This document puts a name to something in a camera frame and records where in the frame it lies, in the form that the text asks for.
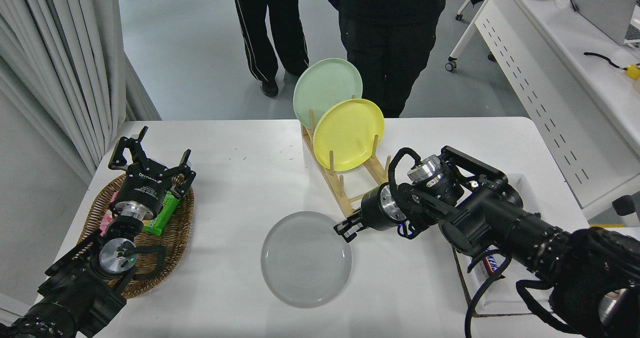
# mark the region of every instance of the green snack package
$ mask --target green snack package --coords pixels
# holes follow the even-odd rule
[[[179,202],[180,199],[176,199],[171,192],[167,192],[166,196],[164,196],[160,213],[150,221],[144,222],[144,231],[148,231],[154,235],[162,235],[162,230],[167,225],[167,222],[169,222],[169,218],[174,213],[174,210],[176,210],[176,206],[178,206]]]

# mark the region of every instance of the white plate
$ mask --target white plate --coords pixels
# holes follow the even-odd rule
[[[333,219],[297,212],[277,222],[262,246],[262,276],[272,293],[297,308],[334,299],[352,271],[352,247]]]

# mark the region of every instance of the wicker basket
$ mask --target wicker basket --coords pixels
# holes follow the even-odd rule
[[[124,181],[125,174],[114,179],[105,188],[103,188],[93,201],[89,215],[86,218],[82,234],[78,239],[78,242],[89,236],[89,234],[100,228],[100,223],[105,216],[105,213],[109,210],[109,203],[117,190],[120,189],[122,182]],[[182,176],[178,176],[173,179],[174,183],[181,181]],[[189,240],[189,232],[192,225],[192,216],[194,215],[194,190],[189,189],[189,192],[180,199],[180,203],[176,207],[171,219],[167,222],[162,231],[162,235],[159,237],[142,231],[136,238],[135,244],[137,246],[155,246],[161,244],[166,249],[166,258],[164,261],[164,269],[155,277],[145,281],[132,280],[128,286],[126,286],[123,297],[130,299],[137,297],[138,295],[146,292],[147,290],[160,284],[178,265],[180,259],[185,253],[187,247],[187,241]],[[135,263],[137,267],[137,273],[151,272],[156,266],[156,254],[140,254]]]

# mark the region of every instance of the laptop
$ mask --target laptop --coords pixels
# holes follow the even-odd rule
[[[638,0],[573,0],[578,12],[619,45],[640,42]]]

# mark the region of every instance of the black robotic arm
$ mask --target black robotic arm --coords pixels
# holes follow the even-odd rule
[[[114,148],[109,168],[124,170],[126,177],[109,206],[114,221],[104,236],[94,231],[48,268],[50,278],[38,288],[43,299],[10,327],[0,324],[0,338],[67,338],[78,331],[94,336],[125,306],[122,292],[132,279],[151,279],[162,270],[164,247],[136,247],[135,238],[143,221],[158,215],[167,191],[183,197],[196,173],[188,164],[190,150],[171,169],[147,158],[140,145],[146,132],[145,126],[137,137],[121,137]],[[131,153],[130,165],[125,149]],[[172,178],[179,174],[183,182],[176,185]],[[157,253],[155,269],[136,274],[138,254],[149,253]]]
[[[397,185],[395,169],[405,155],[414,160],[407,174],[412,184]],[[495,246],[494,253],[504,255],[507,264],[513,258],[534,273],[539,280],[518,281],[516,289],[532,313],[555,329],[589,338],[640,336],[637,240],[599,228],[568,233],[551,226],[539,213],[522,209],[503,172],[449,146],[424,160],[402,148],[390,163],[388,181],[365,194],[361,208],[334,227],[336,233],[350,242],[362,229],[395,226],[400,236],[413,239],[438,224],[457,251],[473,257],[472,264]],[[464,188],[470,195],[458,204]],[[489,277],[471,301],[466,336],[475,304],[500,273]],[[551,308],[564,322],[542,308],[528,288],[553,288]]]

